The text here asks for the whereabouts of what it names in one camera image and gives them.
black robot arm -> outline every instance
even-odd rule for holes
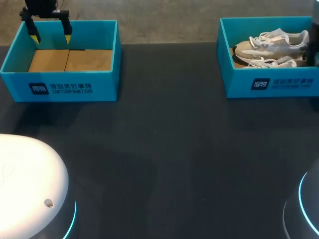
[[[41,42],[39,32],[32,16],[40,18],[58,18],[62,22],[66,42],[69,43],[72,26],[69,20],[69,11],[57,10],[57,0],[25,0],[26,7],[20,12],[21,20],[25,22],[28,34],[37,42]]]

white dome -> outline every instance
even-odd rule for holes
[[[68,184],[66,167],[49,145],[0,134],[0,238],[28,239],[45,228],[61,209]]]

cardboard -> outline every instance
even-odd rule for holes
[[[65,71],[110,71],[112,50],[70,50]]]
[[[69,50],[36,50],[29,72],[64,71]]]
[[[248,65],[245,65],[243,62],[240,62],[240,61],[237,61],[235,58],[234,58],[234,52],[233,52],[233,48],[230,47],[229,48],[230,52],[231,52],[231,55],[233,57],[233,61],[234,61],[234,64],[235,64],[235,67],[236,68],[243,68],[245,66],[248,66]]]

printed logo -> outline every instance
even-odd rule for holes
[[[265,90],[270,82],[270,78],[256,78],[251,86],[251,90]]]
[[[48,89],[44,83],[29,83],[30,89],[34,95],[48,95]]]

blue box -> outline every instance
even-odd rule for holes
[[[249,36],[281,28],[299,33],[309,30],[311,17],[222,18],[217,57],[227,98],[319,96],[319,68],[235,68],[230,47]]]
[[[121,64],[117,21],[71,21],[73,32],[69,44],[66,43],[60,21],[34,23],[41,43],[33,41],[23,22],[0,70],[0,75],[16,102],[116,101]],[[28,72],[36,49],[113,50],[111,70]],[[76,89],[57,91],[58,84],[73,84]]]

